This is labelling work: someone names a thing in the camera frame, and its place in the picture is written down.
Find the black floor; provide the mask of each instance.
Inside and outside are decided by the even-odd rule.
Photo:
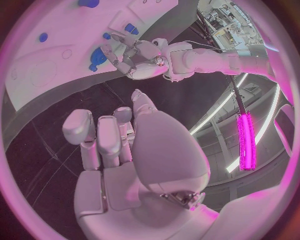
[[[176,41],[193,40],[191,34],[187,29]],[[132,107],[131,94],[138,88],[159,110],[190,129],[226,87],[221,73],[196,73],[180,82],[170,82],[161,76],[141,81],[126,77],[110,80],[77,92],[35,117],[10,144],[7,160],[33,209],[67,239],[82,240],[85,236],[76,222],[73,198],[83,167],[80,148],[69,144],[61,131],[67,116],[74,109],[88,109],[96,123],[100,116],[111,115],[118,107]],[[5,229],[0,233],[5,235],[2,239],[31,239],[10,211],[2,207],[2,202],[0,224]]]

